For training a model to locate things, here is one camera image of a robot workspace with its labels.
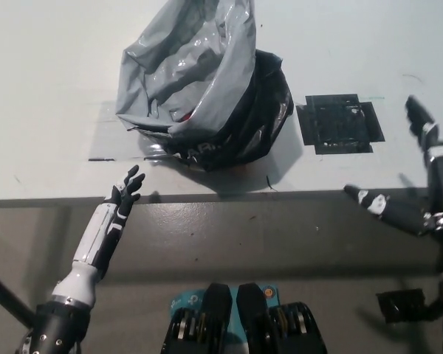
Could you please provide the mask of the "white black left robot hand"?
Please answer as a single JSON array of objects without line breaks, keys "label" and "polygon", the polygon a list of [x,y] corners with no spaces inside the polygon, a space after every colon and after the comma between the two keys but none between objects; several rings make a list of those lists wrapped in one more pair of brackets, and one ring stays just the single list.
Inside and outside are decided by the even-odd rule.
[{"label": "white black left robot hand", "polygon": [[132,207],[140,199],[139,189],[144,179],[140,167],[133,166],[97,205],[80,239],[73,260],[95,268],[99,280],[108,271]]}]

